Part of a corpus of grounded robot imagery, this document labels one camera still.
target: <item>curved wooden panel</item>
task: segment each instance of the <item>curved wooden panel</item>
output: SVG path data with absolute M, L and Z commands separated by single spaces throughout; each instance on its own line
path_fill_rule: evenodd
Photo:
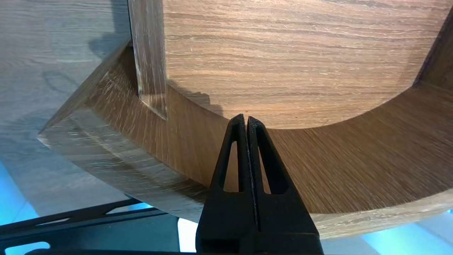
M 443 70 L 449 63 L 446 57 L 428 66 Z M 347 121 L 269 130 L 323 237 L 391 227 L 453 206 L 453 87 L 432 72 Z M 205 192 L 199 183 L 210 183 L 228 120 L 187 99 L 170 80 L 165 121 L 140 101 L 136 83 L 133 51 L 121 48 L 49 121 L 41 139 L 114 187 L 197 220 Z M 226 185 L 237 186 L 234 174 Z
M 409 88 L 453 3 L 162 1 L 176 90 L 279 129 L 337 123 Z

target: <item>light wood surface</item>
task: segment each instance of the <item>light wood surface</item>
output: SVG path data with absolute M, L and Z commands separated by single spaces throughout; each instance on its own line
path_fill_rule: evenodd
M 162 1 L 176 90 L 279 129 L 347 120 L 409 88 L 453 3 Z
M 128 38 L 126 0 L 0 1 L 0 161 L 38 215 L 127 199 L 37 134 Z
M 167 117 L 162 1 L 129 0 L 132 43 L 140 99 Z
M 443 56 L 451 53 L 452 31 L 449 23 L 416 86 L 389 102 L 333 125 L 269 129 L 323 238 L 380 230 L 453 206 L 452 58 Z M 96 74 L 105 67 L 93 74 L 102 77 L 98 83 L 99 78 L 88 82 L 90 77 L 49 121 L 43 139 L 116 188 L 196 220 L 205 192 L 198 183 L 210 183 L 228 119 L 187 99 L 168 80 L 168 120 L 163 120 L 138 98 L 133 50 L 123 49 L 106 65 L 105 75 Z M 96 127 L 86 126 L 88 118 L 81 117 L 86 112 L 97 116 L 99 120 L 90 122 Z M 54 134 L 70 137 L 74 128 L 65 124 L 68 121 L 84 137 L 61 143 Z M 120 136 L 118 143 L 110 133 Z M 136 147 L 121 147 L 125 140 L 140 148 L 136 157 Z M 91 157 L 91 147 L 111 152 Z M 237 187 L 237 176 L 231 174 L 236 165 L 233 156 L 228 190 Z M 176 181 L 166 177 L 174 174 Z M 155 182 L 150 180 L 153 176 L 164 178 Z M 176 190 L 169 197 L 176 202 L 162 201 L 150 189 Z M 184 206 L 178 204 L 181 198 Z

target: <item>clamp jaw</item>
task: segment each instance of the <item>clamp jaw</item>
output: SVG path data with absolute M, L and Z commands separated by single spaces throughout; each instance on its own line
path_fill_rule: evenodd
M 239 192 L 223 191 L 237 143 Z M 264 192 L 260 154 L 271 194 Z M 228 123 L 196 234 L 197 253 L 323 254 L 319 233 L 262 122 Z

